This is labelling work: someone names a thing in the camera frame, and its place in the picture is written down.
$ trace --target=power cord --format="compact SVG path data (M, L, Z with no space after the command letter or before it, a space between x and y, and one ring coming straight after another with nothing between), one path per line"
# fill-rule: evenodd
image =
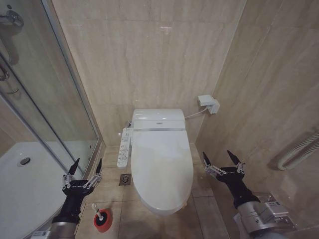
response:
M208 109L208 108L207 108L207 106L206 106L205 109L203 109L202 111L197 112L197 113L194 113L194 114L189 115L189 116L186 116L185 119L188 119L188 118L190 118L190 117L192 117L192 116L195 116L195 115L197 115L197 114L203 113L203 112L204 112L205 110L207 110L207 109Z

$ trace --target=tiled floor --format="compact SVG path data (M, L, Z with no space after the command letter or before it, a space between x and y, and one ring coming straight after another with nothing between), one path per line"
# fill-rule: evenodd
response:
M228 233L194 144L190 145L194 164L192 193L187 206L161 217L151 213L140 201L133 181L119 186L120 175L130 173L116 166L118 147L108 147L102 162L102 181L88 196L81 215L77 239L228 239ZM91 204L108 208L113 214L111 228L99 233L93 226Z

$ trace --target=shower drain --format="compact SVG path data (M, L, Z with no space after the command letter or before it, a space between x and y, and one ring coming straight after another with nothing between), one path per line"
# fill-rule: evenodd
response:
M30 162L30 160L31 160L30 157L27 157L27 158L22 159L22 160L18 163L18 167L22 167L22 166L27 165L27 164Z

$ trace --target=toilet tank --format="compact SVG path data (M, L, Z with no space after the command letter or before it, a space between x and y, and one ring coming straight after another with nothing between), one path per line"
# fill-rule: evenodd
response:
M185 130L181 109L136 109L133 113L134 131Z

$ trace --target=white electrical outlet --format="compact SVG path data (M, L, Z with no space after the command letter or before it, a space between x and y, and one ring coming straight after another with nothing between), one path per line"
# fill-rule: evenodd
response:
M215 100L215 103L213 105L207 106L208 111L210 114L216 114L219 110L220 104L217 100Z
M198 96L198 101L200 106L206 106L210 114L215 114L218 112L220 104L210 95Z

